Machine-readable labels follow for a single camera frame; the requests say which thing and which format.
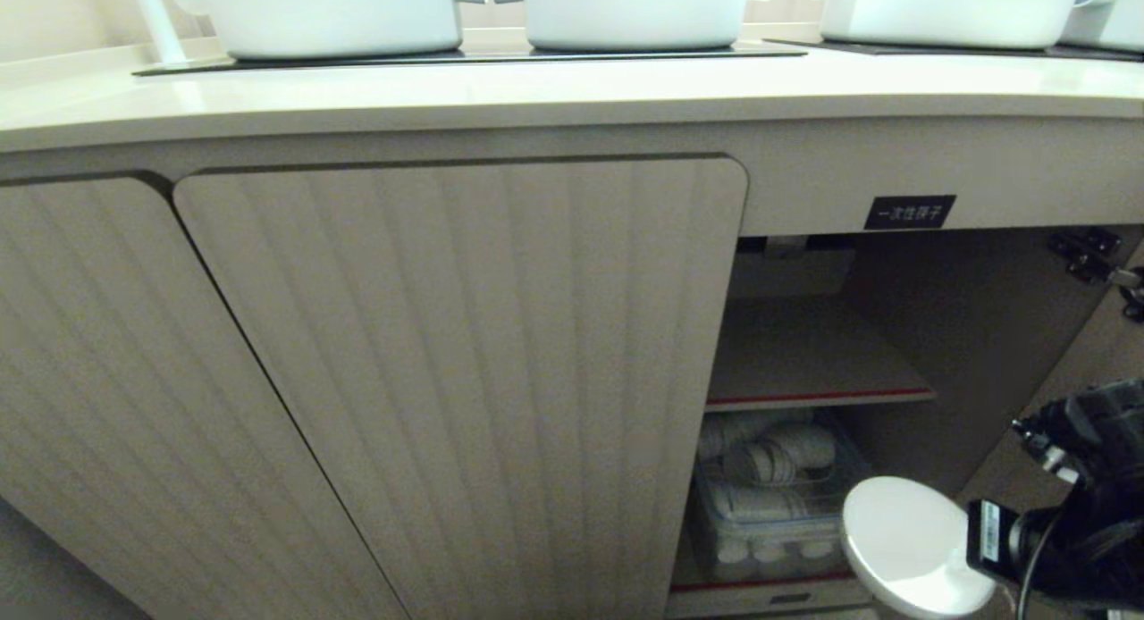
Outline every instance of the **wall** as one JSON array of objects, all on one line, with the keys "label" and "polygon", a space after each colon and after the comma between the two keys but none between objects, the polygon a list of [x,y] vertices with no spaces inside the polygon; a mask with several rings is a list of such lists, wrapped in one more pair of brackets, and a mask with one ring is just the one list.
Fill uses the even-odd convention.
[{"label": "wall", "polygon": [[[183,38],[213,34],[209,21],[169,6]],[[461,6],[466,26],[522,26],[523,5]],[[749,2],[747,22],[815,22],[820,5],[809,0]],[[0,62],[146,42],[135,0],[0,0]]]},{"label": "wall", "polygon": [[146,620],[148,615],[0,500],[0,618]]}]

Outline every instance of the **open cabinet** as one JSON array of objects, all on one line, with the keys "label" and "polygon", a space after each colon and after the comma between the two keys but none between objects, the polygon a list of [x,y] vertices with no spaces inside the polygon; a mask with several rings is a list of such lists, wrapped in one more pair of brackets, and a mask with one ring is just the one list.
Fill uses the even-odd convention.
[{"label": "open cabinet", "polygon": [[[1111,260],[1126,264],[1141,229],[1107,229],[1122,239]],[[1133,360],[1042,388],[1062,356],[1070,367],[1094,349],[1109,358],[1089,339],[1110,327],[1121,339],[1144,334],[1120,316],[1119,294],[1079,283],[1048,248],[1070,231],[740,240],[667,615],[869,603],[839,543],[845,491],[865,476],[911,478],[951,498],[968,483],[1000,501],[1024,482],[1047,495],[1014,504],[1059,502],[1054,478],[1031,479],[1040,469],[1006,444],[1009,421],[1144,368],[1137,344]],[[1114,324],[1086,326],[1102,315]],[[1071,349],[1074,339],[1089,352]],[[780,437],[808,423],[833,434],[834,463],[784,472]]]}]

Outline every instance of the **black label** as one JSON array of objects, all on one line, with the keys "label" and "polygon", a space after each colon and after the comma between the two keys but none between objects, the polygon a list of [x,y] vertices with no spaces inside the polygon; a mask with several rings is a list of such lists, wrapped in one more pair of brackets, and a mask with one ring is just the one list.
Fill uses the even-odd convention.
[{"label": "black label", "polygon": [[942,229],[956,199],[956,196],[882,196],[874,199],[865,229]]}]

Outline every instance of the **shelf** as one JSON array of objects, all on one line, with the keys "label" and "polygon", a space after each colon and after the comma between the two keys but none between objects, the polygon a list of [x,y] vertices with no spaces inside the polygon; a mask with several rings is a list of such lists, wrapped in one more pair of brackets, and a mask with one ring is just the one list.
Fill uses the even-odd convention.
[{"label": "shelf", "polygon": [[[688,532],[680,539],[675,575],[665,612],[668,620],[747,613],[799,612],[869,604],[873,599],[852,575],[780,582],[710,583],[704,579]],[[867,615],[856,619],[866,620]]]},{"label": "shelf", "polygon": [[707,412],[927,402],[937,392],[835,296],[728,303]]}]

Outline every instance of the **cable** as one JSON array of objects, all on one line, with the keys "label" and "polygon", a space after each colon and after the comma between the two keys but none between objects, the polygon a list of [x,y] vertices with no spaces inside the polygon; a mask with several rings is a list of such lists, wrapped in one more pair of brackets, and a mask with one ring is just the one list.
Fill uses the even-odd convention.
[{"label": "cable", "polygon": [[1044,550],[1047,543],[1049,543],[1049,535],[1057,527],[1057,522],[1064,517],[1065,509],[1062,507],[1057,510],[1056,515],[1052,516],[1052,520],[1046,527],[1044,533],[1041,535],[1040,541],[1036,542],[1036,548],[1033,549],[1032,557],[1028,558],[1028,566],[1025,567],[1025,575],[1020,579],[1020,597],[1017,598],[1017,620],[1025,620],[1025,612],[1028,611],[1028,593],[1033,588],[1033,572],[1036,571],[1036,562],[1041,558],[1041,551]]}]

